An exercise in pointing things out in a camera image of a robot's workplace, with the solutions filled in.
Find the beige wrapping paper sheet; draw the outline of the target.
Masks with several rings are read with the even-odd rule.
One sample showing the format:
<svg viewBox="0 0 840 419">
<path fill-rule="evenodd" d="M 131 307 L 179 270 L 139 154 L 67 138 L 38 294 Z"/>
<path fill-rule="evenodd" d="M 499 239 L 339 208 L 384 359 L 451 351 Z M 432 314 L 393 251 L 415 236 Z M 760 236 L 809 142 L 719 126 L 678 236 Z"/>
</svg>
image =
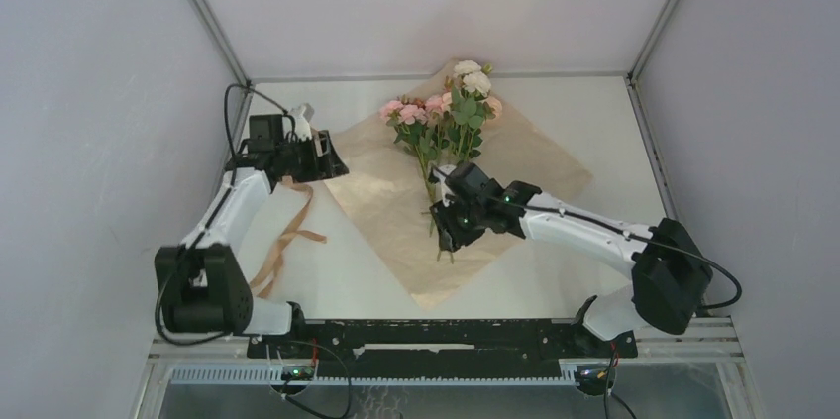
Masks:
<svg viewBox="0 0 840 419">
<path fill-rule="evenodd" d="M 518 243 L 529 196 L 571 199 L 593 179 L 472 60 L 448 61 L 333 141 L 349 171 L 331 194 L 424 309 Z"/>
</svg>

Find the pink rose stem bunch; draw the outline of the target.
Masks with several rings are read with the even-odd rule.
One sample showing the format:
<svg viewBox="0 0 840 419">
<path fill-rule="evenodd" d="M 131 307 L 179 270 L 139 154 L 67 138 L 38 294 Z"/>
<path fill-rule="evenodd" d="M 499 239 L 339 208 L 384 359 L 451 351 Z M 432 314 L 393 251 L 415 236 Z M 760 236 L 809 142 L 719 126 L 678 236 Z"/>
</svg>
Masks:
<svg viewBox="0 0 840 419">
<path fill-rule="evenodd" d="M 449 141 L 445 135 L 451 111 L 451 96 L 435 94 L 427 99 L 409 99 L 403 96 L 386 102 L 378 116 L 387 127 L 395 131 L 395 145 L 417 159 L 427 196 L 434 204 L 438 195 L 430 174 L 433 166 L 441 163 Z"/>
</svg>

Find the tan ribbon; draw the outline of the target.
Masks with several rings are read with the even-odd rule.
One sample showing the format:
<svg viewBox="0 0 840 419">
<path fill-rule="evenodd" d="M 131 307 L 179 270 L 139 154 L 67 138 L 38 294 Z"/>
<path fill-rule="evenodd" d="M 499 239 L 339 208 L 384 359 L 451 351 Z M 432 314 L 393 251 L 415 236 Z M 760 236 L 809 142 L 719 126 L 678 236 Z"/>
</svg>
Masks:
<svg viewBox="0 0 840 419">
<path fill-rule="evenodd" d="M 314 197 L 314 189 L 306 183 L 297 182 L 291 176 L 285 176 L 280 182 L 283 188 L 304 196 L 304 204 L 294 214 L 283 231 L 270 245 L 261 268 L 250 280 L 249 287 L 256 298 L 268 300 L 285 265 L 285 250 L 298 238 L 311 242 L 326 244 L 328 238 L 320 233 L 304 229 L 304 221 L 309 215 Z"/>
</svg>

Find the white rose stem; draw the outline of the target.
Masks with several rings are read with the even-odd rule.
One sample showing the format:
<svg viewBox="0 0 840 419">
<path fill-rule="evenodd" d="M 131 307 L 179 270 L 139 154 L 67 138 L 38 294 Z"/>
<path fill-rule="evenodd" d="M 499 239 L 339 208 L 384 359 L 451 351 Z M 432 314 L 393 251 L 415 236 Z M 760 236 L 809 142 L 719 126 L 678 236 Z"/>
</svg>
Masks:
<svg viewBox="0 0 840 419">
<path fill-rule="evenodd" d="M 490 63 L 481 64 L 469 59 L 457 61 L 453 68 L 449 92 L 453 119 L 450 148 L 458 161 L 468 161 L 480 154 L 482 127 L 495 117 L 487 102 L 492 72 Z"/>
</svg>

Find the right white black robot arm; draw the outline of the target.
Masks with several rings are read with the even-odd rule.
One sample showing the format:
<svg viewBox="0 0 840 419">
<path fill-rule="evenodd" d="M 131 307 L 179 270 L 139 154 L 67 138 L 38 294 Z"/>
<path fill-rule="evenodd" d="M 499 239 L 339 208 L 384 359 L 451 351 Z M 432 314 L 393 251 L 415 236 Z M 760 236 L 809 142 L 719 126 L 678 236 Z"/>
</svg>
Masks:
<svg viewBox="0 0 840 419">
<path fill-rule="evenodd" d="M 472 162 L 433 167 L 428 179 L 440 191 L 430 212 L 441 251 L 453 253 L 487 232 L 507 234 L 572 245 L 628 279 L 582 307 L 572 333 L 584 355 L 599 355 L 611 340 L 645 325 L 684 334 L 713 278 L 710 261 L 676 220 L 655 226 L 612 220 L 527 182 L 503 186 Z"/>
</svg>

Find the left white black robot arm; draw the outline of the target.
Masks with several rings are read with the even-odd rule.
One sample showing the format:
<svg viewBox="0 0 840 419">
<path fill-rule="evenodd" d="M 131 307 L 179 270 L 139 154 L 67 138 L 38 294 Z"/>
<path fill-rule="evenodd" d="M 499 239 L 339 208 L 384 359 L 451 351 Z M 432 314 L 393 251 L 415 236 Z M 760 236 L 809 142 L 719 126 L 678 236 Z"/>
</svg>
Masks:
<svg viewBox="0 0 840 419">
<path fill-rule="evenodd" d="M 231 148 L 222 185 L 198 225 L 175 246 L 155 255 L 155 323 L 168 343 L 192 346 L 226 336 L 271 335 L 288 357 L 308 347 L 308 328 L 294 320 L 295 304 L 267 300 L 296 238 L 324 242 L 303 229 L 306 202 L 283 229 L 258 273 L 247 279 L 237 251 L 255 216 L 277 187 L 312 193 L 311 182 L 348 174 L 330 134 L 310 124 L 312 109 L 256 115 L 249 133 Z"/>
</svg>

